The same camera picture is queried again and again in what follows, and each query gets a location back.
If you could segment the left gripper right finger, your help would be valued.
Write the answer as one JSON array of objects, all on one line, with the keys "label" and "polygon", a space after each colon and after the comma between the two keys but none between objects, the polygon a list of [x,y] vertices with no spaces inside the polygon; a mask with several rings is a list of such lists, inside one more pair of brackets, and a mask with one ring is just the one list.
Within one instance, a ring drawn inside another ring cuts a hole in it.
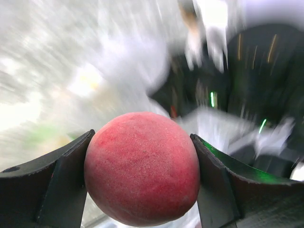
[{"label": "left gripper right finger", "polygon": [[277,177],[190,138],[200,167],[197,199],[204,228],[302,228],[303,182]]}]

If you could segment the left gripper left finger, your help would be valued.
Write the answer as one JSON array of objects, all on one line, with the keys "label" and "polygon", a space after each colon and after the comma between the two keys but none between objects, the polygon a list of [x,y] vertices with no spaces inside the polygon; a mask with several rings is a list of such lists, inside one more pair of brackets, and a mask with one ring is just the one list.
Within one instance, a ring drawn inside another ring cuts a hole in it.
[{"label": "left gripper left finger", "polygon": [[94,130],[0,173],[2,228],[79,228],[87,190],[84,161]]}]

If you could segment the pink fruit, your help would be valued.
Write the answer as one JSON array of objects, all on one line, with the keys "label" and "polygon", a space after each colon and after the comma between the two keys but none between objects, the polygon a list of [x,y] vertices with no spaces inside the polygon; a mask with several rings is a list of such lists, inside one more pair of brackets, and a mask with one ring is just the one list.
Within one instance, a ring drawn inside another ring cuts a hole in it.
[{"label": "pink fruit", "polygon": [[157,226],[182,217],[200,188],[197,153],[173,120],[151,112],[118,116],[93,136],[85,157],[89,195],[111,218]]}]

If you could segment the clear plastic bag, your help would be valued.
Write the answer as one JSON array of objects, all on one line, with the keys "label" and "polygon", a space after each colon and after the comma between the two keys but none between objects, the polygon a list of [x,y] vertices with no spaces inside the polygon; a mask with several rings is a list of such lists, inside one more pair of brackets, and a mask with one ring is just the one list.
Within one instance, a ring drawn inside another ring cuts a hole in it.
[{"label": "clear plastic bag", "polygon": [[132,111],[149,97],[184,36],[175,0],[3,0],[0,145],[28,150]]}]

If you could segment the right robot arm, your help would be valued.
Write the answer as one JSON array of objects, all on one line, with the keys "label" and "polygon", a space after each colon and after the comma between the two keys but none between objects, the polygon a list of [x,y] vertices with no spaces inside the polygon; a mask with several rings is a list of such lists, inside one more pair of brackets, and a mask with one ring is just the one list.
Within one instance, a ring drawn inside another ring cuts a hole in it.
[{"label": "right robot arm", "polygon": [[151,95],[171,118],[235,159],[304,179],[304,3],[180,0],[187,27],[163,86]]}]

